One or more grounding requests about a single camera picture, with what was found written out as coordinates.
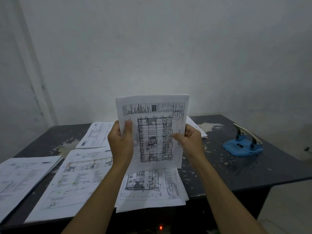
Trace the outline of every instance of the document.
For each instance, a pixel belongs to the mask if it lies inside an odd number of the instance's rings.
[[[117,98],[121,133],[132,121],[134,152],[127,175],[147,169],[181,168],[182,146],[172,133],[184,133],[189,96],[149,95]]]
[[[180,206],[188,200],[177,169],[151,169],[126,175],[116,200],[116,213]]]
[[[25,222],[75,216],[112,164],[105,148],[70,151]]]
[[[88,132],[81,139],[76,149],[92,149],[107,147],[109,150],[109,144],[107,140],[108,133],[112,129],[115,122],[93,122],[88,129]]]
[[[195,129],[197,129],[201,133],[202,138],[208,137],[207,134],[195,122],[193,122],[193,120],[189,116],[187,116],[186,118],[186,124],[189,124],[193,126]]]
[[[0,164],[0,222],[61,160],[61,156],[10,158]]]

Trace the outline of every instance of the sheet of paper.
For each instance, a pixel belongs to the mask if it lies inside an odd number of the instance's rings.
[[[0,164],[0,222],[61,160],[61,156],[10,158]]]
[[[70,151],[25,222],[75,216],[112,163],[112,154],[105,148]]]
[[[200,131],[202,138],[208,137],[207,134],[195,122],[193,122],[193,120],[189,116],[186,117],[186,124],[189,124],[193,126],[195,129],[197,129],[198,131]]]
[[[132,121],[134,152],[126,174],[146,169],[181,168],[182,146],[172,133],[184,133],[189,96],[149,95],[117,98],[120,131]]]
[[[178,178],[177,169],[144,170],[126,175],[116,200],[116,213],[185,205],[186,192]]]
[[[109,149],[109,144],[107,140],[107,135],[110,132],[115,122],[93,122],[88,129],[88,132],[81,139],[76,149],[92,149],[107,147]]]

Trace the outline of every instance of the black table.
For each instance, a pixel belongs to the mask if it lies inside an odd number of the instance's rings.
[[[233,126],[233,122],[222,115],[191,118],[196,124],[222,124],[222,126],[213,127],[211,132],[207,132],[208,138],[202,139],[205,156],[227,186],[254,217],[258,216],[272,186],[312,178],[312,170],[307,165],[264,140],[262,140],[264,151],[259,156],[235,157],[230,155],[222,147],[222,144],[235,138],[236,129]],[[54,126],[15,157],[58,155],[58,151],[55,149],[56,147],[62,145],[63,142],[71,143],[75,140],[81,140],[89,127],[90,124]],[[44,193],[62,162],[63,161],[61,161],[3,221],[1,224],[2,230],[33,225],[23,223]],[[196,205],[199,202],[196,199],[199,199],[202,200],[201,202],[205,202],[199,205],[201,209],[209,209],[206,199],[200,199],[205,198],[205,193],[196,171],[190,166],[185,154],[183,154],[182,169],[179,170],[179,174],[190,198],[190,201],[187,203]],[[180,214],[197,212],[198,210],[192,209],[193,206],[191,205],[190,208],[189,205],[187,210],[180,210]],[[131,212],[142,215],[146,210]],[[114,215],[126,218],[124,213],[114,213],[112,219]]]

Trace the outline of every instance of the table top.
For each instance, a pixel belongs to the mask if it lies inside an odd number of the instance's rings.
[[[236,129],[233,122],[222,115],[198,116],[191,119],[196,124],[221,124],[214,126],[211,132],[207,132],[208,138],[203,138],[202,142],[206,158],[232,191],[271,187],[312,178],[312,170],[307,165],[264,140],[262,140],[264,151],[259,156],[235,157],[229,154],[222,144],[235,138]],[[70,144],[81,140],[90,125],[54,126],[15,157],[58,155],[57,148],[64,143]],[[62,162],[63,160],[9,214],[1,224],[1,228],[16,227],[24,223]],[[201,181],[185,154],[179,174],[190,198],[205,196]]]

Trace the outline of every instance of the person's left hand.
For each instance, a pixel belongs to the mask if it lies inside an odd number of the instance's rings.
[[[115,121],[107,136],[113,155],[113,165],[129,166],[133,155],[132,121],[125,122],[121,136],[119,122]]]

